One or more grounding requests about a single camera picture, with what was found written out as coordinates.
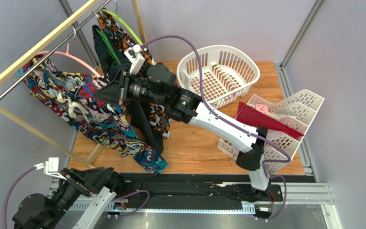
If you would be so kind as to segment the colourful comic print shorts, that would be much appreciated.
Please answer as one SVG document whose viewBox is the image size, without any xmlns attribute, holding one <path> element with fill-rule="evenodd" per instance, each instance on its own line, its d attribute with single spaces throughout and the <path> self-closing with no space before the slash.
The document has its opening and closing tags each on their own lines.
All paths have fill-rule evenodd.
<svg viewBox="0 0 366 229">
<path fill-rule="evenodd" d="M 138 138 L 120 106 L 93 97 L 107 84 L 108 76 L 60 71 L 50 59 L 38 64 L 42 57 L 34 56 L 17 71 L 22 76 L 35 67 L 23 80 L 34 98 L 88 139 L 117 149 L 121 157 L 131 156 L 149 174 L 168 167 L 157 150 Z"/>
</svg>

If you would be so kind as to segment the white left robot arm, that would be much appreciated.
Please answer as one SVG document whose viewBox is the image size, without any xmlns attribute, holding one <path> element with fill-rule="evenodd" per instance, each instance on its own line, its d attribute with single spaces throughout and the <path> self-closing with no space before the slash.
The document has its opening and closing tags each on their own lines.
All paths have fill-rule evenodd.
<svg viewBox="0 0 366 229">
<path fill-rule="evenodd" d="M 77 170 L 64 168 L 53 196 L 40 193 L 27 196 L 12 217 L 16 229 L 54 229 L 80 196 L 92 201 L 74 225 L 75 229 L 92 229 L 108 204 L 125 190 L 124 177 L 112 167 Z"/>
</svg>

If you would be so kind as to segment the pink clothes hanger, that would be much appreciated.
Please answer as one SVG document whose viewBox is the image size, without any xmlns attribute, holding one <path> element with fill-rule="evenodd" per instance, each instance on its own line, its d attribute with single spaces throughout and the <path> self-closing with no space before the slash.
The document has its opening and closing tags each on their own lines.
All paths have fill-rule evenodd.
<svg viewBox="0 0 366 229">
<path fill-rule="evenodd" d="M 58 54 L 58 55 L 62 55 L 62 56 L 66 56 L 70 59 L 75 60 L 76 62 L 78 62 L 79 64 L 81 64 L 82 66 L 84 66 L 85 68 L 87 68 L 91 73 L 92 76 L 101 76 L 101 74 L 99 72 L 97 72 L 97 70 L 95 68 L 93 68 L 92 66 L 90 66 L 89 64 L 87 64 L 85 61 L 83 61 L 82 59 L 70 54 L 70 43 L 75 39 L 76 37 L 76 30 L 75 27 L 72 26 L 72 30 L 73 30 L 73 35 L 70 39 L 69 42 L 67 42 L 67 46 L 66 46 L 66 52 L 61 52 L 61 51 L 54 51 L 54 54 Z"/>
</svg>

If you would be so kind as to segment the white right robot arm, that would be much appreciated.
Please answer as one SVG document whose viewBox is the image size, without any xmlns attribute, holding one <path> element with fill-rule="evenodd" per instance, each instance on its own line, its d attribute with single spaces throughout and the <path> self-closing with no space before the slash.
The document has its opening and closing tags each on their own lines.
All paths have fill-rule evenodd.
<svg viewBox="0 0 366 229">
<path fill-rule="evenodd" d="M 162 63 L 150 66 L 146 77 L 133 74 L 132 67 L 127 64 L 112 67 L 108 76 L 106 85 L 93 93 L 94 98 L 118 105 L 128 100 L 161 105 L 169 118 L 201 127 L 228 140 L 237 148 L 235 163 L 247 171 L 252 188 L 268 190 L 269 178 L 262 167 L 266 127 L 242 124 L 210 108 L 199 95 L 179 87 L 176 75 Z"/>
</svg>

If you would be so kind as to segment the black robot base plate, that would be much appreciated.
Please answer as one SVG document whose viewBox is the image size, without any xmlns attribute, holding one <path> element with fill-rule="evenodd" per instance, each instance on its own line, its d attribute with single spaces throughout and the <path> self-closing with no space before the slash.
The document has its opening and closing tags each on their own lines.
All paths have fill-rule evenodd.
<svg viewBox="0 0 366 229">
<path fill-rule="evenodd" d="M 239 209 L 241 202 L 279 204 L 283 191 L 279 185 L 269 185 L 267 191 L 258 191 L 247 175 L 123 173 L 124 194 L 147 190 L 149 194 L 135 194 L 128 207 L 137 208 L 149 203 L 160 208 L 216 208 Z"/>
</svg>

